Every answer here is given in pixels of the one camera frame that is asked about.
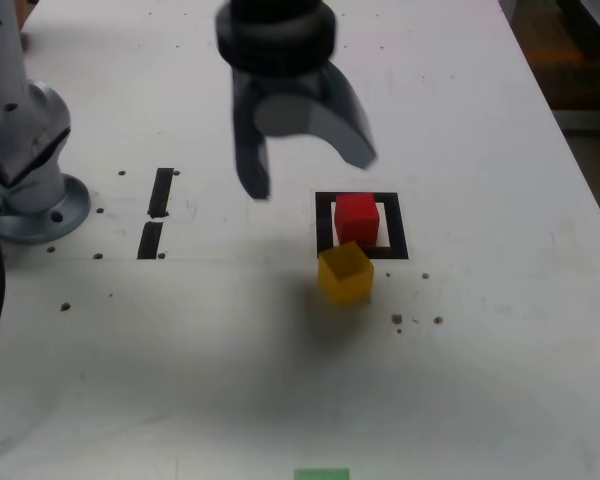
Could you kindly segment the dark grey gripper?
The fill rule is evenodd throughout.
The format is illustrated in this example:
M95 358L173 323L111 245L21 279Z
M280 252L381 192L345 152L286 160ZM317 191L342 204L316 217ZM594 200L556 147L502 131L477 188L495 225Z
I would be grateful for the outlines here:
M232 70L235 166L254 200L270 197L266 137L309 135L331 145L349 165L367 169L376 150L366 114L334 66L299 76L256 76Z

